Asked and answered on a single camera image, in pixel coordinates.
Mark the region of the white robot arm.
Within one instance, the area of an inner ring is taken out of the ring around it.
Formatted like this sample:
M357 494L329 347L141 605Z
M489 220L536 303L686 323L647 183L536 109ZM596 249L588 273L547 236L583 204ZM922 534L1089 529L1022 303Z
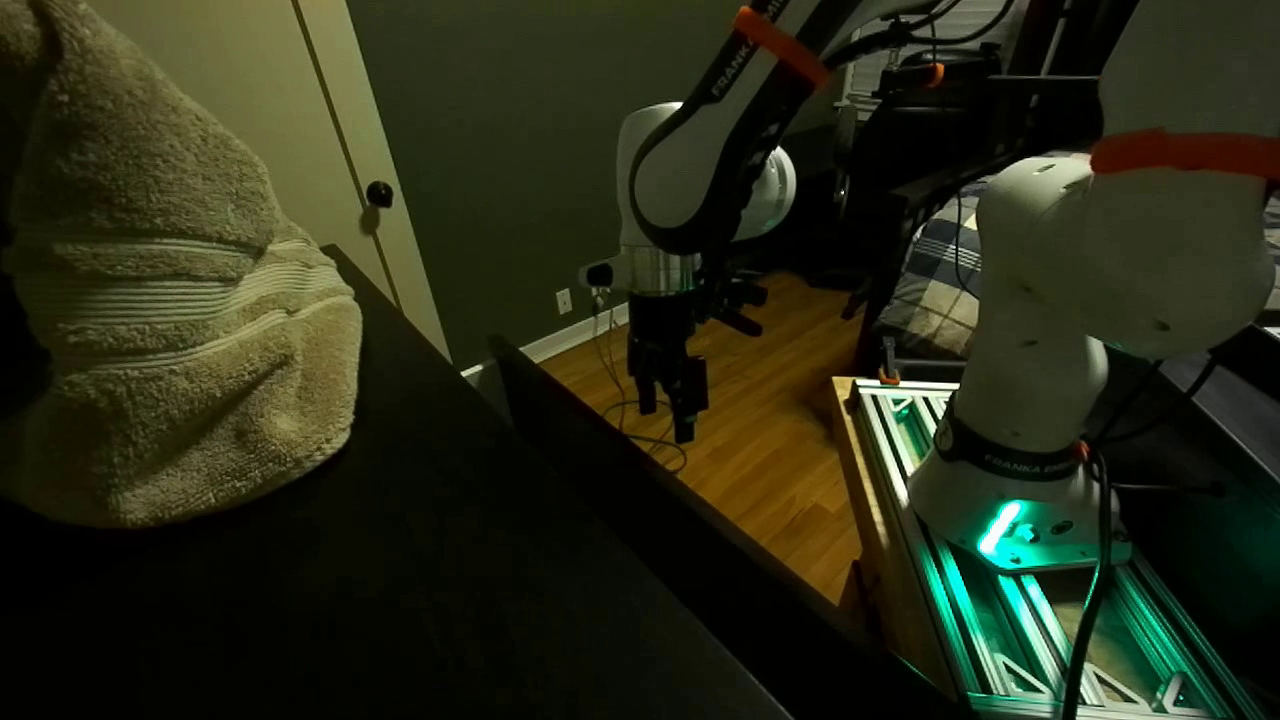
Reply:
M834 69L922 43L941 0L743 0L699 83L618 136L628 372L645 403L708 406L689 337L747 292L723 269L798 199L779 136ZM982 323L910 509L1001 570L1083 569L1118 542L1089 477L1109 359L1243 331L1271 292L1280 0L1138 0L1083 153L1005 163L982 192Z

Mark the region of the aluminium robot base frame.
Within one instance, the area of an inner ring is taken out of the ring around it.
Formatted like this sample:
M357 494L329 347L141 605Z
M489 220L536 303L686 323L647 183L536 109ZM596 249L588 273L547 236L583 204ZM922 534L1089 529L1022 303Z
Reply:
M863 542L849 597L975 720L1060 720L1093 570L994 570L910 511L949 383L835 377L834 401ZM1118 569L1077 693L1073 720L1270 720L1146 556Z

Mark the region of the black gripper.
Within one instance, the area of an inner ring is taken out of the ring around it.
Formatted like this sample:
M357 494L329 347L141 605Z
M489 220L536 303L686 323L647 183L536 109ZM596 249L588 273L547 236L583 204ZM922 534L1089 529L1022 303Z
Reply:
M674 431L680 442L695 436L695 417L708 406L704 359L689 350L695 331L695 298L633 296L628 298L628 372L636 377L642 417L658 411L658 383L674 383Z

